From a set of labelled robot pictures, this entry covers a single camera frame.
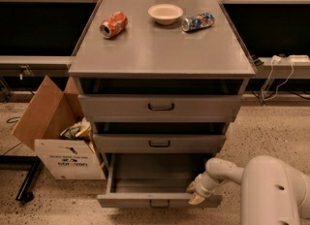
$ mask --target drawer handle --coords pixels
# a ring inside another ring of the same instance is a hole
[[[150,147],[169,147],[169,146],[171,146],[171,141],[167,141],[167,143],[165,145],[156,145],[156,144],[152,143],[152,141],[148,141],[148,145]]]
[[[171,103],[171,105],[168,107],[154,107],[148,103],[148,109],[154,112],[168,112],[174,109],[174,103]]]
[[[170,200],[167,200],[167,204],[164,206],[159,206],[159,205],[156,206],[156,205],[153,205],[152,200],[149,201],[149,206],[153,209],[167,209],[170,207],[170,205],[171,205]]]

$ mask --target blue soda can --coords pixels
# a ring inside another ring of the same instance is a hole
[[[192,17],[183,19],[182,28],[183,31],[189,32],[197,29],[210,27],[213,25],[215,17],[213,13],[203,13]]]

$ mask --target power strip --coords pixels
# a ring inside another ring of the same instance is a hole
[[[289,59],[292,62],[310,62],[308,55],[290,55]]]

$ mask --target soda can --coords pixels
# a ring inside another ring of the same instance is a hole
[[[182,29],[185,32],[210,27],[214,24],[215,17],[213,13],[203,13],[183,19]]]
[[[123,31],[127,24],[127,17],[122,12],[116,12],[103,20],[100,25],[100,32],[106,39],[109,39]]]

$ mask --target floor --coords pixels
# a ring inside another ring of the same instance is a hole
[[[0,154],[17,145],[7,123],[21,116],[27,103],[0,103]],[[310,101],[283,96],[265,106],[252,95],[243,98],[228,139],[217,155],[244,167],[257,155],[280,158],[310,176]],[[25,145],[10,155],[33,155]],[[217,209],[102,209],[97,194],[105,193],[105,180],[56,180],[43,168],[34,188],[35,198],[23,205],[16,201],[25,172],[0,171],[0,224],[240,224],[240,189],[227,183],[216,191],[223,196]],[[302,220],[302,225],[310,221]]]

